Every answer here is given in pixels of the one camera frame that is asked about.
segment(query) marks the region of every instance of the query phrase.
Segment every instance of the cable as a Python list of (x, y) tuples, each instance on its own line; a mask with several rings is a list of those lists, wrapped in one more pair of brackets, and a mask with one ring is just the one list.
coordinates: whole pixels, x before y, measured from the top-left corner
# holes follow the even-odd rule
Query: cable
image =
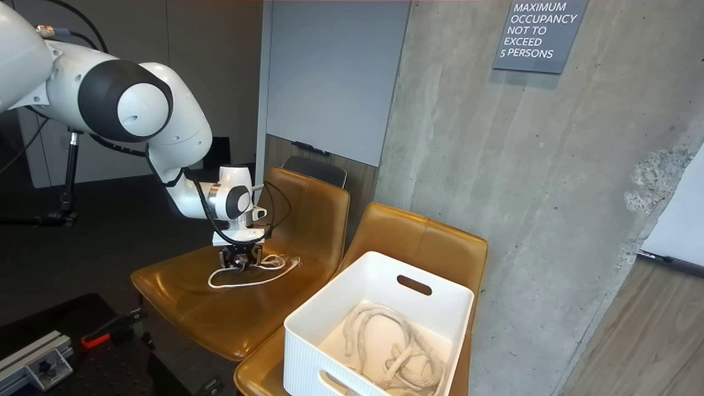
[(166, 26), (166, 37), (168, 37), (168, 59), (171, 61), (171, 18), (169, 18), (169, 0), (163, 0), (163, 26)]
[[(288, 200), (288, 196), (278, 187), (278, 185), (273, 185), (273, 183), (269, 183), (269, 181), (265, 181), (265, 190), (273, 190), (273, 192), (278, 192), (281, 198), (284, 198), (284, 203), (287, 203), (287, 214), (279, 217), (279, 222), (273, 222), (270, 226), (273, 228), (278, 228), (279, 225), (284, 225), (284, 219), (290, 216), (290, 212), (293, 212), (293, 204), (290, 204), (290, 200)], [(269, 193), (270, 196), (270, 207), (273, 207), (273, 219), (276, 219), (276, 198), (273, 198), (273, 193)]]
[(386, 376), (376, 385), (387, 388), (387, 391), (415, 391), (415, 394), (433, 394), (442, 380), (445, 366), (435, 356), (435, 350), (426, 345), (426, 340), (410, 326), (400, 314), (365, 306), (354, 310), (344, 324), (346, 336), (346, 356), (359, 356), (359, 374), (367, 371), (367, 326), (372, 319), (382, 316), (399, 326), (403, 332), (403, 345), (392, 345), (392, 356), (386, 361)]
[(262, 192), (262, 190), (265, 190), (262, 185), (249, 190), (249, 193), (246, 193), (249, 196), (249, 207), (245, 212), (253, 212), (258, 207), (256, 203), (260, 203), (260, 200), (256, 198), (256, 193)]
[(45, 172), (48, 175), (48, 185), (53, 185), (53, 175), (51, 175), (51, 169), (48, 169), (48, 157), (46, 157), (46, 145), (45, 145), (45, 138), (42, 138), (42, 158), (45, 158)]
[(270, 214), (266, 214), (266, 216), (270, 216), (273, 217), (273, 222), (276, 222), (276, 217), (278, 217), (278, 200), (270, 196)]
[(205, 212), (205, 217), (207, 222), (212, 225), (213, 234), (218, 234), (224, 242), (228, 245), (243, 245), (243, 242), (235, 242), (233, 238), (224, 235), (222, 228), (215, 225), (215, 216), (213, 216), (213, 209), (212, 204), (205, 200), (205, 193), (202, 193), (202, 187), (198, 181), (191, 181), (196, 185), (196, 192), (198, 192), (198, 198), (201, 198), (201, 207)]
[(101, 31), (91, 22), (91, 18), (89, 18), (86, 13), (82, 13), (80, 9), (75, 9), (73, 5), (62, 2), (62, 0), (48, 0), (48, 2), (53, 2), (53, 5), (57, 5), (57, 6), (63, 6), (63, 9), (69, 9), (73, 16), (77, 16), (80, 19), (83, 19), (83, 24), (89, 24), (89, 29), (93, 31), (93, 36), (95, 36), (96, 42), (101, 43), (100, 49), (101, 49), (103, 52), (108, 52), (108, 43), (105, 43)]
[(9, 158), (9, 160), (0, 168), (0, 173), (4, 173), (13, 163), (18, 163), (18, 158), (20, 158), (23, 153), (27, 153), (27, 150), (37, 140), (37, 136), (42, 134), (42, 130), (45, 130), (46, 124), (48, 124), (48, 118), (45, 118), (45, 121), (39, 124), (39, 128), (35, 130), (35, 134), (24, 142), (24, 147), (23, 147), (20, 152), (16, 152), (16, 157)]
[(133, 147), (125, 147), (125, 145), (116, 145), (116, 142), (112, 142), (112, 140), (108, 140), (108, 138), (101, 138), (101, 136), (96, 136), (96, 134), (89, 134), (95, 142), (100, 142), (100, 145), (103, 145), (103, 147), (108, 147), (108, 150), (114, 150), (114, 152), (121, 152), (121, 153), (127, 153), (127, 157), (141, 157), (141, 158), (148, 158), (148, 152), (143, 152), (143, 150), (133, 150)]
[(86, 42), (91, 49), (100, 49), (100, 46), (96, 46), (89, 36), (83, 36), (83, 32), (69, 31), (69, 36)]
[[(287, 267), (287, 259), (279, 258), (279, 255), (266, 255), (262, 262), (278, 262), (278, 269), (284, 269)], [(260, 280), (260, 282), (240, 282), (240, 283), (215, 283), (213, 280), (222, 273), (243, 273), (240, 269), (215, 269), (209, 277), (207, 277), (207, 285), (213, 289), (213, 290), (233, 290), (233, 289), (253, 289), (253, 285), (265, 285), (265, 283), (270, 283), (270, 282), (278, 282), (281, 277), (287, 277), (290, 271), (295, 271), (299, 267), (299, 258), (290, 259), (290, 267), (281, 273), (278, 273), (276, 277), (266, 277), (266, 280)]]

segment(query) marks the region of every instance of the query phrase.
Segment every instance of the white storage bin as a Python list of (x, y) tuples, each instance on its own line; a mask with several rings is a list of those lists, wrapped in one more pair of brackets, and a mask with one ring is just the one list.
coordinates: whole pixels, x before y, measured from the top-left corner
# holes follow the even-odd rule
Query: white storage bin
[(293, 396), (445, 396), (474, 300), (460, 283), (365, 253), (287, 316), (284, 388)]

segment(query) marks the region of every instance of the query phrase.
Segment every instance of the occupancy sign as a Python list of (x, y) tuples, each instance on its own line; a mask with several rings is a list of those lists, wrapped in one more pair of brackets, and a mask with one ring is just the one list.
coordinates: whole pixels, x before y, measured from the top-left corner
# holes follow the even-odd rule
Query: occupancy sign
[(590, 0), (513, 0), (493, 61), (497, 71), (558, 74)]

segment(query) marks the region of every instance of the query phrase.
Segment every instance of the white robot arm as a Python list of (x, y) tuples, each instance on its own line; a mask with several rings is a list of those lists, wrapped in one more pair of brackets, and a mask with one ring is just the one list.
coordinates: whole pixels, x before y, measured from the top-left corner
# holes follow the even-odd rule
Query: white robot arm
[(148, 160), (185, 217), (228, 222), (213, 246), (262, 242), (246, 168), (222, 168), (220, 183), (182, 169), (212, 147), (212, 128), (185, 82), (166, 63), (135, 63), (86, 46), (42, 40), (0, 2), (0, 112), (33, 107), (73, 130), (111, 140), (145, 140)]

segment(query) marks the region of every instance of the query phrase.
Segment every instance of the concrete wall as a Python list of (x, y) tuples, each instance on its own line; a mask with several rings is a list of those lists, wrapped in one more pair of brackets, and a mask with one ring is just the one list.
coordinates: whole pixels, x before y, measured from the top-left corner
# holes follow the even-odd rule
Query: concrete wall
[(591, 0), (558, 77), (491, 71), (509, 9), (413, 5), (376, 185), (491, 242), (474, 396), (561, 391), (704, 136), (704, 2)]
[[(75, 0), (71, 5), (95, 22), (112, 54), (169, 63), (194, 90), (213, 134), (231, 138), (233, 160), (256, 158), (262, 0)], [(20, 0), (18, 11), (31, 22), (91, 36), (80, 18), (51, 2)], [(23, 115), (20, 121), (24, 136), (31, 136), (35, 116)], [(28, 150), (37, 187), (63, 181), (66, 147), (66, 128), (48, 124), (37, 145)], [(82, 138), (80, 183), (136, 173), (149, 173), (145, 160)]]

